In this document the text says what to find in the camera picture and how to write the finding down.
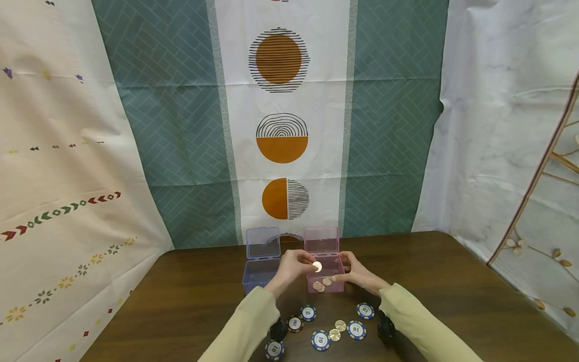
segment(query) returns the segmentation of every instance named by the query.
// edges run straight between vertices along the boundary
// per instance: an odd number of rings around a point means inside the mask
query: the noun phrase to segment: hand
[[[300,275],[318,270],[312,265],[314,261],[316,258],[305,250],[286,251],[281,257],[280,267],[277,269],[276,275],[265,286],[265,290],[272,292],[277,299]]]
[[[332,276],[330,278],[332,281],[349,281],[374,295],[379,295],[380,289],[390,287],[390,284],[366,269],[351,251],[341,251],[338,253],[338,257],[342,259],[342,262],[349,263],[350,266],[344,266],[346,274]]]

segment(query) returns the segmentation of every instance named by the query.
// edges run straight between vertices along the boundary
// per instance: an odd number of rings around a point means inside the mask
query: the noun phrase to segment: fabric backdrop
[[[579,342],[578,16],[576,1],[451,0],[413,231],[456,237]]]
[[[242,243],[247,228],[270,225],[297,239],[304,226],[339,225],[344,236],[410,230],[440,112],[446,2],[93,5],[176,248]],[[253,68],[252,50],[272,31],[295,36],[303,60],[297,88],[284,93],[268,91],[276,83]],[[271,52],[292,71],[290,50]],[[279,84],[287,75],[264,72]],[[278,114],[307,135],[258,136]]]
[[[0,13],[0,361],[78,361],[173,246],[90,1]]]

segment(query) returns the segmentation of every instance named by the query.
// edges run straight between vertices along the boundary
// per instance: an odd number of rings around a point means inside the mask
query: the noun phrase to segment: black object
[[[276,342],[281,342],[288,334],[288,324],[279,318],[269,329],[271,338]]]
[[[390,318],[381,310],[378,311],[378,315],[380,317],[380,321],[378,322],[378,336],[380,336],[386,343],[386,346],[389,347],[394,343],[396,327],[394,327],[394,323],[392,323]]]

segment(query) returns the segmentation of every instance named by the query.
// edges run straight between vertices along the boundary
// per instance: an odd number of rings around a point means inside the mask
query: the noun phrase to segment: blue poker chip
[[[270,361],[279,361],[285,352],[284,342],[277,342],[273,339],[265,345],[265,356]]]
[[[356,306],[356,312],[358,315],[364,319],[374,318],[374,307],[368,303],[360,303]]]
[[[347,325],[348,334],[356,341],[366,338],[366,327],[357,320],[351,320]]]
[[[314,346],[315,350],[323,352],[328,350],[328,348],[332,345],[332,340],[329,338],[329,335],[324,330],[317,330],[312,333],[312,346]]]
[[[316,307],[306,304],[299,309],[299,317],[306,322],[313,322],[318,316]]]
[[[298,316],[291,316],[288,319],[288,331],[299,333],[303,329],[303,321]]]

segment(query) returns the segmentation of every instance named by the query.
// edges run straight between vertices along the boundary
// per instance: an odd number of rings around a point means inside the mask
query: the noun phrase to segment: person's left hand
[[[265,286],[265,290],[272,292],[277,299],[300,275],[318,270],[312,265],[314,261],[316,258],[305,250],[286,251],[281,257],[276,275]]]

